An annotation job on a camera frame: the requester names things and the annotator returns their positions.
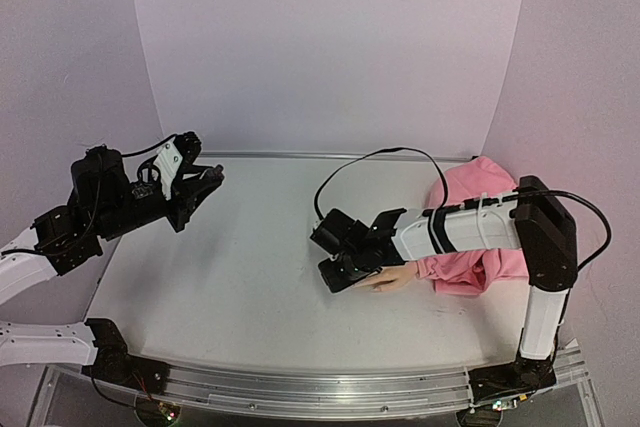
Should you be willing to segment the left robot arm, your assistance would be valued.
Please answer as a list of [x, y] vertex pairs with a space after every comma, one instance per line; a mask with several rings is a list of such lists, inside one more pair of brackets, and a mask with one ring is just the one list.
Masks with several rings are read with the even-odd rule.
[[[68, 201], [37, 217], [1, 250], [1, 300], [62, 277], [102, 255], [102, 242], [159, 219], [181, 232], [202, 202], [224, 181], [220, 165], [199, 165], [201, 143], [192, 132], [172, 135], [146, 149], [135, 179], [125, 154], [105, 145], [89, 149], [71, 166]], [[4, 322], [1, 363], [96, 365], [116, 384], [131, 380], [133, 358], [115, 324], [86, 319], [66, 325]]]

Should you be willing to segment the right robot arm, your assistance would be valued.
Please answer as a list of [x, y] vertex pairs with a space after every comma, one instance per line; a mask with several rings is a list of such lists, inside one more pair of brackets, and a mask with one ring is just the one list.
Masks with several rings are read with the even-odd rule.
[[371, 225], [332, 209], [319, 218], [310, 239], [328, 256], [318, 268], [333, 293], [406, 261], [479, 250], [521, 251], [530, 289], [518, 356], [527, 361], [552, 357], [578, 277], [575, 221], [535, 176], [521, 178], [518, 189], [495, 197], [384, 211]]

